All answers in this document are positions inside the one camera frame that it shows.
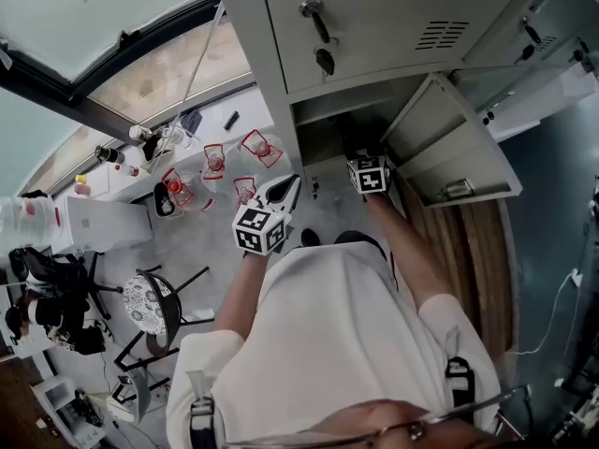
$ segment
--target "white container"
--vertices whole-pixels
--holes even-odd
[[[57,230],[51,198],[0,198],[0,253],[50,246]]]
[[[67,196],[59,211],[61,231],[52,239],[54,253],[104,253],[152,239],[143,205]]]

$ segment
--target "red object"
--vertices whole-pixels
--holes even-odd
[[[237,207],[246,205],[256,194],[256,186],[252,177],[237,178],[233,180],[233,186],[237,192]]]
[[[90,188],[87,184],[77,183],[73,188],[73,191],[77,195],[89,196],[92,193],[92,188]]]
[[[162,182],[167,186],[168,190],[175,196],[175,203],[179,208],[185,206],[194,194],[189,190],[187,185],[182,182],[181,176],[175,171],[175,168],[171,168],[162,177]]]
[[[204,154],[208,159],[208,171],[204,172],[204,180],[220,180],[225,172],[225,153],[223,145],[214,144],[204,147]]]
[[[138,167],[127,167],[129,168],[128,172],[125,172],[126,175],[129,176],[138,176],[139,174],[139,168]],[[121,167],[121,165],[115,165],[114,169],[117,171],[121,171],[122,169],[124,169],[123,167]]]
[[[283,152],[270,145],[258,130],[248,133],[241,142],[241,145],[251,154],[257,156],[266,168],[272,167],[283,155]]]

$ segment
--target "cabinet shelf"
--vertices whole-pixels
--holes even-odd
[[[354,109],[384,103],[393,98],[393,86],[388,81],[380,81],[300,101],[293,105],[293,112],[296,126],[303,126]]]

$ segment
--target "chair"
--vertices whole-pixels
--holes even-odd
[[[114,360],[114,364],[123,372],[146,367],[158,359],[179,352],[179,348],[171,349],[170,345],[175,340],[181,326],[200,325],[214,321],[214,318],[186,321],[183,318],[181,301],[178,296],[185,287],[208,271],[208,267],[196,273],[177,289],[173,288],[165,278],[153,273],[160,268],[158,266],[148,270],[138,269],[137,276],[131,278],[124,286],[125,309],[139,327],[140,332]],[[166,333],[167,342],[160,345],[156,336],[164,333]],[[124,358],[129,355],[144,334],[146,335],[146,346],[153,357],[134,364],[125,364]]]
[[[165,378],[155,384],[148,385],[146,374],[147,371],[132,369],[126,375],[119,376],[119,383],[112,393],[87,394],[86,397],[98,406],[110,411],[117,419],[139,424],[152,402],[152,391],[170,381],[170,378]],[[135,394],[121,398],[121,393],[126,388],[133,388]],[[135,405],[130,408],[125,407],[125,404],[132,400],[136,401]]]
[[[41,282],[54,284],[63,291],[83,291],[86,296],[89,294],[102,317],[109,320],[110,314],[104,309],[99,292],[122,293],[123,288],[120,286],[111,288],[94,282],[95,265],[99,255],[100,253],[94,253],[92,265],[88,272],[82,262],[73,254],[46,256],[32,248],[22,250],[22,259],[32,276]],[[56,261],[62,257],[68,263]]]

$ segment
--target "open cabinet door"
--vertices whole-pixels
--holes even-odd
[[[391,162],[426,207],[519,195],[516,173],[449,80],[431,73],[383,135]]]

